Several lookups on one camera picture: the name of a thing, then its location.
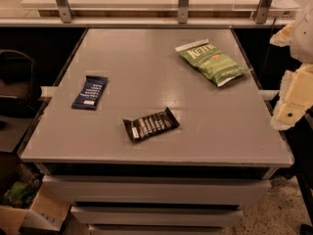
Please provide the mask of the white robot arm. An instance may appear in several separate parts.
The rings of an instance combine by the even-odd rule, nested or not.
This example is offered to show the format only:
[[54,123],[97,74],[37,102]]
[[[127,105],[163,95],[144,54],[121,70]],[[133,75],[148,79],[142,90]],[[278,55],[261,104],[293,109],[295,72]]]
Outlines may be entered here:
[[287,130],[313,107],[313,2],[296,14],[293,23],[274,34],[270,43],[289,46],[291,56],[301,62],[296,71],[285,71],[271,118],[274,129]]

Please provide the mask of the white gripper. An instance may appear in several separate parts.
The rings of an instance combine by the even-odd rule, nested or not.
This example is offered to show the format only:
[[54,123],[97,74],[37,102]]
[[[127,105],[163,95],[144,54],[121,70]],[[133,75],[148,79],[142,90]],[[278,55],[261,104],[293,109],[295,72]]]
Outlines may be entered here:
[[294,24],[289,23],[275,33],[270,43],[291,46],[291,56],[305,63],[296,71],[285,72],[270,121],[274,129],[287,130],[313,107],[313,3],[296,14]]

